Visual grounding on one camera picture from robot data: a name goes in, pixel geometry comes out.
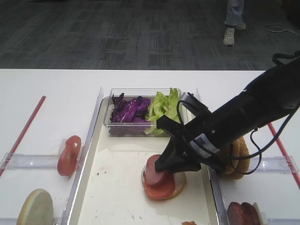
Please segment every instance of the sneaker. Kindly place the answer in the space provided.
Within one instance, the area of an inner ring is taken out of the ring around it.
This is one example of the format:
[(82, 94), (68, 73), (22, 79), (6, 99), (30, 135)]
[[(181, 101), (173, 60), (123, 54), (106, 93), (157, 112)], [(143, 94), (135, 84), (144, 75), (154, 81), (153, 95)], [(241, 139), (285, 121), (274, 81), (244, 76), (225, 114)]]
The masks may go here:
[(225, 34), (224, 34), (224, 40), (223, 43), (227, 46), (233, 46), (234, 45), (234, 27), (227, 27)]
[(245, 30), (246, 24), (244, 22), (241, 22), (239, 25), (236, 25), (235, 28), (238, 30)]

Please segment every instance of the white table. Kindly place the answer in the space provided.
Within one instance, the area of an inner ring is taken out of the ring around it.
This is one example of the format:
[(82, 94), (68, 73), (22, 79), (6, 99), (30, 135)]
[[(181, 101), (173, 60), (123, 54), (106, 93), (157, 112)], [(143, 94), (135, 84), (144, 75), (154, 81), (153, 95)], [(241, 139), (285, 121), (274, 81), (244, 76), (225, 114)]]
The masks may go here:
[[(72, 135), (70, 128), (85, 139), (101, 86), (104, 96), (109, 95), (111, 88), (177, 87), (185, 92), (195, 92), (198, 88), (202, 102), (214, 111), (238, 95), (262, 72), (0, 69), (0, 158), (10, 151), (42, 95), (47, 97), (46, 101), (17, 153), (53, 154), (61, 137)], [(298, 165), (300, 153), (296, 140), (299, 122), (298, 112), (281, 137), (287, 152), (293, 155)], [(248, 136), (246, 138), (250, 151), (256, 151)], [(271, 138), (267, 127), (254, 135), (260, 146)], [(45, 142), (48, 147), (41, 148)], [(263, 156), (281, 156), (281, 152), (274, 144)]]

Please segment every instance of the white tray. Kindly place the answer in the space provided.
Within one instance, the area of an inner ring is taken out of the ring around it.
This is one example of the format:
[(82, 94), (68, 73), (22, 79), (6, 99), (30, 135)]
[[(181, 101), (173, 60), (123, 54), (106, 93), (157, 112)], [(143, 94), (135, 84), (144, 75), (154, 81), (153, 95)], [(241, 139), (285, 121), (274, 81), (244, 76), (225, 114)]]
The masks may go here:
[[(108, 98), (102, 102), (100, 118)], [(98, 119), (96, 130), (102, 126)], [(195, 221), (198, 225), (216, 225), (217, 215), (210, 188), (207, 169), (187, 172), (187, 182), (182, 193), (167, 201), (151, 201), (141, 183), (141, 171), (147, 159), (163, 152), (169, 138), (165, 137), (109, 137), (102, 127), (97, 140), (90, 173), (82, 202), (79, 225), (93, 224), (146, 224), (180, 225)], [(70, 221), (76, 218), (72, 212)]]

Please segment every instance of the person's leg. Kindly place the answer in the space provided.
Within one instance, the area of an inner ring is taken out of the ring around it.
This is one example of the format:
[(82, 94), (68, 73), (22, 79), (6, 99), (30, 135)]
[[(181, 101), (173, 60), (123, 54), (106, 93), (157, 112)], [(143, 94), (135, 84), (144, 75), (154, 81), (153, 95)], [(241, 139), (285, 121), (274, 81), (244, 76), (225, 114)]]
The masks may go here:
[(244, 9), (244, 0), (228, 0), (227, 17), (225, 24), (227, 29), (224, 34), (223, 43), (227, 46), (234, 45), (235, 27), (239, 30), (246, 29), (242, 14)]

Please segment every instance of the jeans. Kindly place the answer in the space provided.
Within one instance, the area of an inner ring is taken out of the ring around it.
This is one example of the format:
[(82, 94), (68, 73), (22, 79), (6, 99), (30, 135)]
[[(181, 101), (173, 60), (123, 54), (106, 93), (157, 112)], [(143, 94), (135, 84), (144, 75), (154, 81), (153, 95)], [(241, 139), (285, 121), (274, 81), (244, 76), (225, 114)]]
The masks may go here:
[(226, 25), (236, 26), (243, 22), (244, 0), (228, 0)]

